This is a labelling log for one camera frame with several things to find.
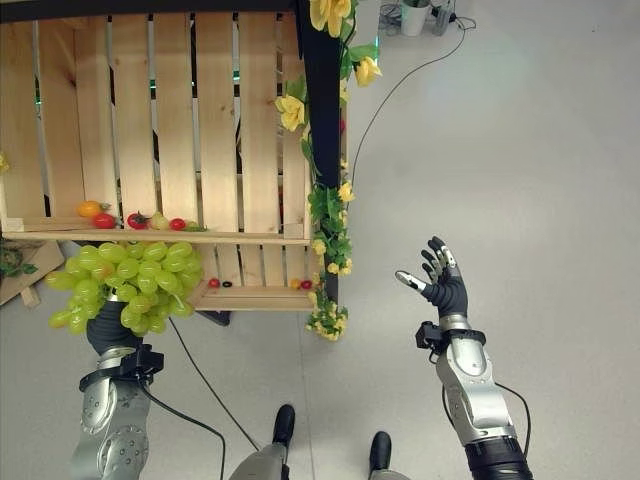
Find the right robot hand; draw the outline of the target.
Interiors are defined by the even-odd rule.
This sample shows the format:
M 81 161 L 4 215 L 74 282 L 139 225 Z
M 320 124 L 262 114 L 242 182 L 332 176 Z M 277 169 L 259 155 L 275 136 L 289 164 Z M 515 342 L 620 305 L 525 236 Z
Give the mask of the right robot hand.
M 395 272 L 403 285 L 418 292 L 437 310 L 440 317 L 468 315 L 468 295 L 459 264 L 446 243 L 437 236 L 427 241 L 421 251 L 422 269 L 428 280 L 404 271 Z

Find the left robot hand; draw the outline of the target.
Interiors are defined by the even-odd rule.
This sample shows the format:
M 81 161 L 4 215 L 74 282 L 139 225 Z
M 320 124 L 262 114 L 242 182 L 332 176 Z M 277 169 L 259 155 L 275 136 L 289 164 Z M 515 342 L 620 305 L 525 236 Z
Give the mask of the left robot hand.
M 86 336 L 98 355 L 103 355 L 113 348 L 137 349 L 142 344 L 142 338 L 121 323 L 121 314 L 125 305 L 125 302 L 111 295 L 96 316 L 88 320 Z

